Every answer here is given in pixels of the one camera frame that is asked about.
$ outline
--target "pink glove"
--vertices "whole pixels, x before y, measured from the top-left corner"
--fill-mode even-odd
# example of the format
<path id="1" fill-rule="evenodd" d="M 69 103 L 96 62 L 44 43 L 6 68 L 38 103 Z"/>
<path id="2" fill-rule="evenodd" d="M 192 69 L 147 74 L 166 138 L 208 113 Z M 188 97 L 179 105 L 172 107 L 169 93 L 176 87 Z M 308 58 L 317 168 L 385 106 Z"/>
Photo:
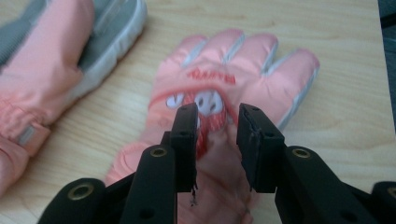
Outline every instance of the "pink glove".
<path id="1" fill-rule="evenodd" d="M 143 0 L 95 4 L 51 0 L 2 68 L 0 196 L 21 177 L 50 135 L 49 126 L 110 75 L 143 29 Z"/>
<path id="2" fill-rule="evenodd" d="M 196 204 L 178 194 L 178 223 L 250 223 L 249 192 L 236 145 L 239 105 L 255 105 L 282 128 L 315 78 L 319 62 L 297 49 L 273 63 L 277 39 L 245 37 L 226 30 L 212 38 L 184 39 L 161 64 L 148 108 L 146 130 L 120 151 L 107 177 L 111 184 L 133 173 L 141 153 L 170 131 L 177 109 L 195 102 L 199 110 Z"/>

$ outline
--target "printed logo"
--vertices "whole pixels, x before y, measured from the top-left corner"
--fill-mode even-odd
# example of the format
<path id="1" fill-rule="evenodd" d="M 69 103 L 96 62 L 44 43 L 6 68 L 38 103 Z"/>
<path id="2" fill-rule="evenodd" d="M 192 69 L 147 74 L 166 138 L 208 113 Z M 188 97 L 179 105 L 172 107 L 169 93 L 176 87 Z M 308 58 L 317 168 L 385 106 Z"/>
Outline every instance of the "printed logo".
<path id="1" fill-rule="evenodd" d="M 187 74 L 187 77 L 196 80 L 217 79 L 223 81 L 226 84 L 235 85 L 234 75 L 225 74 L 218 71 L 201 71 L 199 68 L 195 68 Z"/>

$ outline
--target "wooden table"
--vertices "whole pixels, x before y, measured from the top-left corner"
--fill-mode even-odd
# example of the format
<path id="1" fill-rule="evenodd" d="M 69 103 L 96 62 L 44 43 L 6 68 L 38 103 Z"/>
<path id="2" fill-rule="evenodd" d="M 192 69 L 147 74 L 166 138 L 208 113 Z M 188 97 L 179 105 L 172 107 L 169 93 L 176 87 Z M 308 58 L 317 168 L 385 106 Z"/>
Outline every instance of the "wooden table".
<path id="1" fill-rule="evenodd" d="M 28 0 L 0 2 L 0 23 Z M 117 151 L 143 131 L 157 67 L 182 37 L 229 27 L 271 32 L 278 55 L 309 48 L 321 62 L 284 135 L 314 149 L 341 180 L 365 191 L 396 180 L 396 141 L 376 0 L 148 0 L 144 33 L 97 90 L 66 111 L 0 200 L 0 223 L 36 223 L 53 196 L 81 177 L 103 178 Z M 274 196 L 253 211 L 255 223 L 279 223 Z"/>

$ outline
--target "screw hole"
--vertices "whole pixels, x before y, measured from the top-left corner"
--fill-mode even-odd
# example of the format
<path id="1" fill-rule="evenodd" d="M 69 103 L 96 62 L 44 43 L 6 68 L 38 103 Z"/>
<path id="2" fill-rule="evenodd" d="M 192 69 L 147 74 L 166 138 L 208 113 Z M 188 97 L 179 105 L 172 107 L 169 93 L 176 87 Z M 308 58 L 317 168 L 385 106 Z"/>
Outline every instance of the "screw hole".
<path id="1" fill-rule="evenodd" d="M 152 157 L 162 157 L 166 155 L 167 151 L 163 148 L 155 148 L 150 151 Z"/>
<path id="2" fill-rule="evenodd" d="M 88 197 L 93 193 L 93 184 L 83 183 L 69 190 L 67 197 L 72 201 L 78 201 Z"/>
<path id="3" fill-rule="evenodd" d="M 150 219 L 154 217 L 155 211 L 152 208 L 144 208 L 140 210 L 140 217 L 143 219 Z"/>
<path id="4" fill-rule="evenodd" d="M 302 149 L 302 148 L 295 148 L 292 153 L 294 154 L 294 156 L 296 157 L 300 157 L 303 159 L 308 159 L 311 157 L 311 153 L 309 153 L 309 151 Z"/>
<path id="5" fill-rule="evenodd" d="M 358 218 L 356 217 L 356 215 L 349 211 L 342 210 L 340 214 L 341 217 L 348 222 L 358 222 Z"/>

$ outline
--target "glove finger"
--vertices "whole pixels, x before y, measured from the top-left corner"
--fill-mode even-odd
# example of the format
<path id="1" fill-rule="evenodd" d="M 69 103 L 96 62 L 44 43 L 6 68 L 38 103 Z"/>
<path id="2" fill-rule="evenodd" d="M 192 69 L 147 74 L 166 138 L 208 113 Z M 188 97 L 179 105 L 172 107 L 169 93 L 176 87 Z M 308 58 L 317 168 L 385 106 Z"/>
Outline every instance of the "glove finger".
<path id="1" fill-rule="evenodd" d="M 241 48 L 228 61 L 228 64 L 259 75 L 272 63 L 277 44 L 277 38 L 271 34 L 250 36 L 245 39 Z"/>
<path id="2" fill-rule="evenodd" d="M 193 61 L 205 45 L 207 38 L 203 35 L 192 35 L 181 41 L 175 50 L 162 62 L 158 76 L 174 74 Z"/>
<path id="3" fill-rule="evenodd" d="M 86 27 L 91 28 L 93 24 L 92 8 L 90 1 L 52 2 L 3 72 L 40 73 L 58 61 L 67 65 L 77 64 L 91 32 Z"/>
<path id="4" fill-rule="evenodd" d="M 312 52 L 307 49 L 297 49 L 275 62 L 264 73 L 268 76 L 268 88 L 272 89 L 272 92 L 279 92 L 279 97 L 284 96 L 284 103 L 290 102 L 288 110 L 277 123 L 279 129 L 283 129 L 297 110 L 310 89 L 318 69 L 318 58 Z"/>
<path id="5" fill-rule="evenodd" d="M 196 62 L 225 63 L 241 47 L 244 39 L 245 36 L 241 30 L 229 29 L 222 31 L 207 41 Z"/>
<path id="6" fill-rule="evenodd" d="M 23 42 L 23 39 L 28 35 L 47 5 L 48 1 L 46 0 L 30 1 L 18 19 L 0 27 L 1 65 L 6 64 L 14 51 Z"/>

